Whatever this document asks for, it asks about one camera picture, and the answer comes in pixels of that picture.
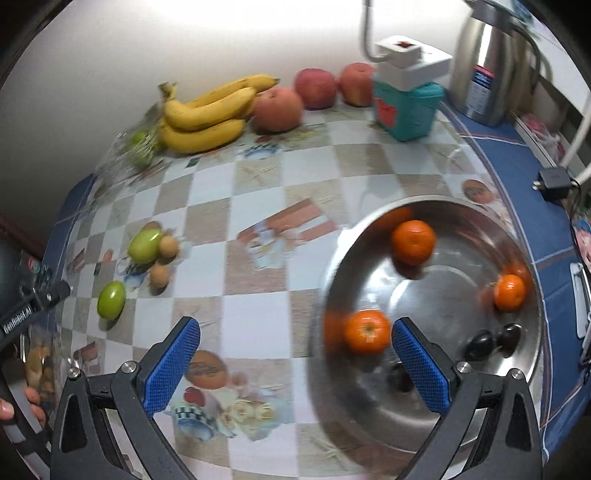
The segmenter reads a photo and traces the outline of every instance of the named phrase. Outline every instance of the black plug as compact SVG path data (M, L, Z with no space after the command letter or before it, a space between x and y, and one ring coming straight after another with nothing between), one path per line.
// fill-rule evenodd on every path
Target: black plug
M542 168L533 185L546 202L565 199L574 187L575 183L564 167Z

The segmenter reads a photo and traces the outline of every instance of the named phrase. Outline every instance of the metal tray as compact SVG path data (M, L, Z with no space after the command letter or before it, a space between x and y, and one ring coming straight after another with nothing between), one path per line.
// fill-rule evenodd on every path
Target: metal tray
M422 267L394 264L391 232L402 221L426 221L437 234L433 255ZM491 283L507 265L526 265L531 284L518 312L502 314L492 305ZM324 275L311 333L310 381L336 400L344 424L360 436L414 453L439 415L430 412L413 388L404 393L387 381L399 360L391 348L374 357L352 356L342 339L347 317L379 309L391 322L410 317L427 339L453 360L482 329L497 332L515 322L522 327L509 358L494 353L474 369L505 375L521 369L529 381L540 349L543 317L537 280L517 243L478 206L441 196L419 196L387 205L344 231ZM476 439L483 411L477 411L463 445Z

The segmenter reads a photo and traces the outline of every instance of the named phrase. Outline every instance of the blue gripper pad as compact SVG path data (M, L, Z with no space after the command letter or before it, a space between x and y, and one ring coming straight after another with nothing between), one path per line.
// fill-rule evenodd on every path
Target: blue gripper pad
M199 347L200 339L199 323L191 318L146 380L143 406L148 417L166 408Z
M392 345L427 408L443 415L451 403L447 379L401 320L394 322Z

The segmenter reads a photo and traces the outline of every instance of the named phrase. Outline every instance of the thermos handle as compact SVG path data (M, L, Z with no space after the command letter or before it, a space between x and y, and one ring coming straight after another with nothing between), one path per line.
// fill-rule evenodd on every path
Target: thermos handle
M536 44L535 40L531 38L531 35L527 33L521 26L513 24L513 30L515 30L519 35L521 35L527 42L531 45L532 50L534 51L535 55L535 68L534 68L534 75L531 78L531 93L534 93L535 86L538 85L538 80L540 79L540 67L541 67L541 54L538 45Z

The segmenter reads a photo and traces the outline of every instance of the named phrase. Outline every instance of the human hand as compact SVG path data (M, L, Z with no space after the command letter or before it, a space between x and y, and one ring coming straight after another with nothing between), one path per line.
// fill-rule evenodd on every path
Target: human hand
M25 395L27 400L31 402L31 411L33 415L43 425L45 423L45 412L39 406L41 403L41 397L37 390L31 387L25 387ZM0 420L12 420L14 417L14 407L7 401L0 398Z

